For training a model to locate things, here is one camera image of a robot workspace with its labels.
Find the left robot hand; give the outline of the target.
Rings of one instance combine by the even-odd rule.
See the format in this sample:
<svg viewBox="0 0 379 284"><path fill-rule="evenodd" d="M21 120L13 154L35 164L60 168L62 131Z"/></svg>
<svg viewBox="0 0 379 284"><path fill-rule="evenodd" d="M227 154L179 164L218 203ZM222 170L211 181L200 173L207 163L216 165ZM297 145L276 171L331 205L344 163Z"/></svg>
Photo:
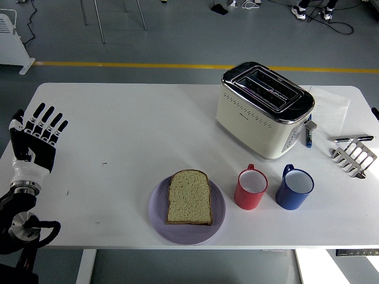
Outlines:
<svg viewBox="0 0 379 284"><path fill-rule="evenodd" d="M56 143L68 121L59 113L54 118L54 107L46 108L41 103L33 115L24 121L24 111L18 110L9 124L15 171L13 182L27 180L41 185L46 175L52 172Z"/></svg>

